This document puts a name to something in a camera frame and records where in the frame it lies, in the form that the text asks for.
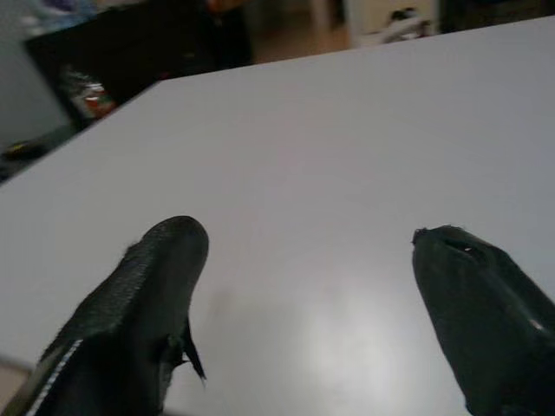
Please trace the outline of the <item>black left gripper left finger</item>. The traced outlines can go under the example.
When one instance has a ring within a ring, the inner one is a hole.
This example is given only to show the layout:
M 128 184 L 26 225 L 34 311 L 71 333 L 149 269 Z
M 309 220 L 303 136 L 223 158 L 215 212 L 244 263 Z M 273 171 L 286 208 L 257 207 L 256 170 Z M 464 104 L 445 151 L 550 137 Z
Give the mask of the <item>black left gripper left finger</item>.
M 177 367 L 206 375 L 190 308 L 208 252 L 197 219 L 154 225 L 78 304 L 3 413 L 161 415 Z

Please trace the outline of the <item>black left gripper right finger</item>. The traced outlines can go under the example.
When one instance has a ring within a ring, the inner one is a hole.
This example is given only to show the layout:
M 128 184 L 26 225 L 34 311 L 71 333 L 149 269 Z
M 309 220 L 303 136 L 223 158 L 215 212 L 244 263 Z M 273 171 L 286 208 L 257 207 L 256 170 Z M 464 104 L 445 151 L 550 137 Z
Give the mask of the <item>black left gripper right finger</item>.
M 462 228 L 413 236 L 415 281 L 472 415 L 554 413 L 554 303 L 501 248 Z

